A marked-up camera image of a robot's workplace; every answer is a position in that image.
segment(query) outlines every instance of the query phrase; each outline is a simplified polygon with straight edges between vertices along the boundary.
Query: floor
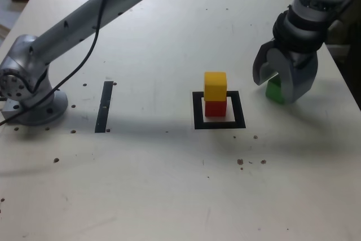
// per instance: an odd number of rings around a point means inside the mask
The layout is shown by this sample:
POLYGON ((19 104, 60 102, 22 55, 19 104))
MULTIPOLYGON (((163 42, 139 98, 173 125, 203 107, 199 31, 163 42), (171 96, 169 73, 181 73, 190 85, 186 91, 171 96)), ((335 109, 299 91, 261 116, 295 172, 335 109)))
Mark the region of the floor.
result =
POLYGON ((11 0, 0 0, 0 24, 12 28, 23 11, 26 3, 17 3, 11 0))

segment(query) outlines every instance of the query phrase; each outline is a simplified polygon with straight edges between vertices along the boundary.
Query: white table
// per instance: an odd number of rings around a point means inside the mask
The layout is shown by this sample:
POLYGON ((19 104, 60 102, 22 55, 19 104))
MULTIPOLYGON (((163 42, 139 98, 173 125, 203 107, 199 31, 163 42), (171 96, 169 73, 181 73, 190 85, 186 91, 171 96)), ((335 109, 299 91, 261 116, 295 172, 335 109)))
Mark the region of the white table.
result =
MULTIPOLYGON (((40 35, 86 1, 30 0, 1 59, 18 35, 40 35)), ((292 106, 253 83, 291 1, 144 0, 104 27, 63 87, 76 108, 54 124, 0 127, 0 240, 360 240, 361 114, 327 49, 292 106), (246 129, 193 128, 205 71, 227 72, 246 129), (95 134, 104 81, 117 82, 111 132, 95 134)), ((51 64, 53 84, 92 40, 51 64)))

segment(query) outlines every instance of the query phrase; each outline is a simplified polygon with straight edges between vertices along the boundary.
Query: metal arm segment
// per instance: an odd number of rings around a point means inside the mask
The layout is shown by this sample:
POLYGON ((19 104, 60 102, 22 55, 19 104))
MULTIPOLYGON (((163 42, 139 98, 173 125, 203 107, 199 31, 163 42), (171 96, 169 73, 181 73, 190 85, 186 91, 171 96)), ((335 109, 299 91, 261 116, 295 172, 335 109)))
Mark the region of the metal arm segment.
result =
MULTIPOLYGON (((107 0, 102 23, 105 26, 142 0, 107 0)), ((40 101, 52 90, 49 64, 92 35, 102 0, 89 0, 40 37, 22 35, 0 65, 0 88, 8 98, 3 116, 7 119, 40 101)), ((68 100, 56 91, 39 107, 17 118, 25 125, 44 124, 64 113, 68 100)))
POLYGON ((312 87, 317 74, 316 51, 327 29, 352 0, 294 0, 273 27, 274 39, 261 46, 253 64, 257 85, 278 73, 286 103, 293 103, 312 87))

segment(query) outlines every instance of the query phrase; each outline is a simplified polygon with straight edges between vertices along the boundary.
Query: green block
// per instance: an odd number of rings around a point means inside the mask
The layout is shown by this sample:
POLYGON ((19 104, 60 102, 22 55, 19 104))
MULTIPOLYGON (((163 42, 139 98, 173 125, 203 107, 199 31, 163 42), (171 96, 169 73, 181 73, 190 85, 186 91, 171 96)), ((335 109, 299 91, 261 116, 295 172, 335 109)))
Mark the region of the green block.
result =
POLYGON ((268 81, 266 97, 270 98, 276 103, 284 104, 284 98, 281 92, 281 78, 279 75, 276 75, 268 81))

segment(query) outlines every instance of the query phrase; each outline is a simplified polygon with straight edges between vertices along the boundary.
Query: stacked blocks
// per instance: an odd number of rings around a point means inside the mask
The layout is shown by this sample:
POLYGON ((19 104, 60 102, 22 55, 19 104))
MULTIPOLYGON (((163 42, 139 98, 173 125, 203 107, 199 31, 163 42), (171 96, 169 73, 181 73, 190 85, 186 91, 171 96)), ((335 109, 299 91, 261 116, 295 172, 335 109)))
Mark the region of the stacked blocks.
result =
POLYGON ((227 109, 226 73, 204 73, 204 102, 206 117, 225 117, 227 109))

